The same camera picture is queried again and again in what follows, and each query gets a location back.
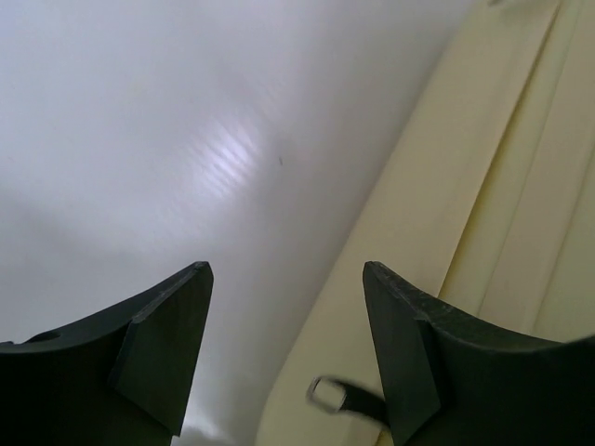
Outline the yellow suitcase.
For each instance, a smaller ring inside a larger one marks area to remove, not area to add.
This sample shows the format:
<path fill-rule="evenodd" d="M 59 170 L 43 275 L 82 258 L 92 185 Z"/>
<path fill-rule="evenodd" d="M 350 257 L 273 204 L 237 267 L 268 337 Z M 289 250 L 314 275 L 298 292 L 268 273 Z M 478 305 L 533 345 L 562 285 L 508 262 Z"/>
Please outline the yellow suitcase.
<path fill-rule="evenodd" d="M 379 389 L 363 268 L 555 341 L 594 331 L 594 5 L 481 1 L 443 54 L 266 402 L 259 445 L 387 445 L 306 400 Z"/>

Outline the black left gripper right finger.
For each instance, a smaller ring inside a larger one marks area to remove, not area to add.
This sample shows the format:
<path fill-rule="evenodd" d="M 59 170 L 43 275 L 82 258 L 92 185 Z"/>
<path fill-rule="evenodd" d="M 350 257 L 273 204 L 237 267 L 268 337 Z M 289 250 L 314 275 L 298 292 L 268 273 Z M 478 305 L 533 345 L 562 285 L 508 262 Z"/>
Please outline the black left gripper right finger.
<path fill-rule="evenodd" d="M 364 298 L 397 445 L 590 445 L 594 340 L 482 321 L 381 263 Z"/>

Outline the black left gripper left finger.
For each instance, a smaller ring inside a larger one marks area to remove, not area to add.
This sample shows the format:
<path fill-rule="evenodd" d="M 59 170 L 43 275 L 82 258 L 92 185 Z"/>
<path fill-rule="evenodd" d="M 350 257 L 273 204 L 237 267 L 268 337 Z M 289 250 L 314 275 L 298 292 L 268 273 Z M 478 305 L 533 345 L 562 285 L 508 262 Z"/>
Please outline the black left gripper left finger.
<path fill-rule="evenodd" d="M 154 287 L 1 346 L 5 445 L 167 445 L 182 430 L 213 272 L 196 262 Z"/>

